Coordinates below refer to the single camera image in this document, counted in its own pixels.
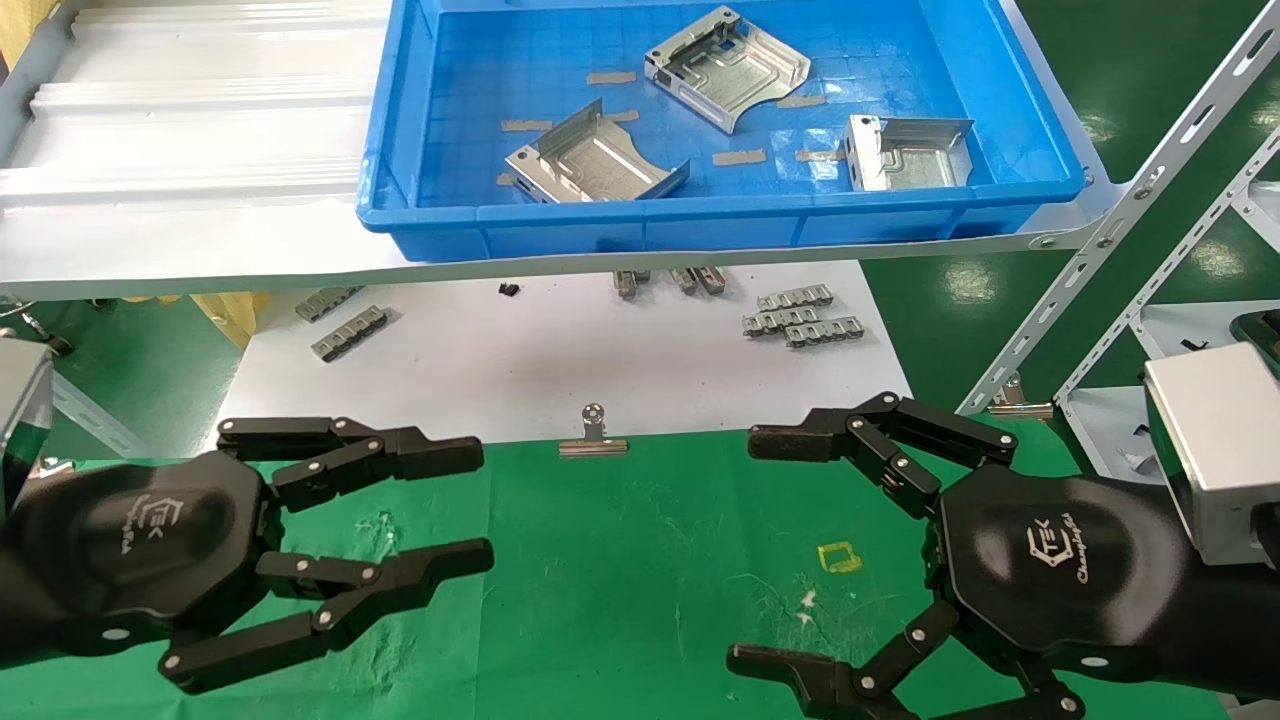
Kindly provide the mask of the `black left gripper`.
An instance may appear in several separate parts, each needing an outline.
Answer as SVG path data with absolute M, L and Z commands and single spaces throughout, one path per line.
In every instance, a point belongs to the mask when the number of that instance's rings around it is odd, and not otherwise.
M 485 451 L 474 436 L 429 439 L 416 427 L 379 430 L 342 416 L 236 418 L 219 425 L 218 448 L 242 462 L 207 452 L 28 484 L 8 518 L 9 656 L 191 641 L 172 643 L 159 671 L 202 694 L 344 651 L 383 618 L 429 606 L 440 583 L 494 566 L 486 538 L 380 562 L 274 551 L 283 534 L 274 496 L 300 512 L 388 479 L 476 471 Z M 284 465 L 270 491 L 243 462 Z M 266 593 L 320 607 L 215 635 Z

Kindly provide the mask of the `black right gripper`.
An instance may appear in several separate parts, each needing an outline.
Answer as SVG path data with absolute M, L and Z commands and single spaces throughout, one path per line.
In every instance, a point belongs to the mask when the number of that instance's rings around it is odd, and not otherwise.
M 896 688 L 966 625 L 982 653 L 1012 662 L 1023 694 L 955 719 L 1084 717 L 1084 701 L 1047 665 L 1108 682 L 1155 679 L 1157 630 L 1192 562 L 1169 493 L 983 468 L 1009 466 L 1016 446 L 993 427 L 892 392 L 856 407 L 814 407 L 796 425 L 751 427 L 748 452 L 756 460 L 845 460 L 910 518 L 932 518 L 937 506 L 943 591 L 961 612 L 936 600 L 863 667 L 737 643 L 727 669 L 786 684 L 809 719 L 914 719 Z M 980 469 L 941 495 L 940 479 L 908 447 Z

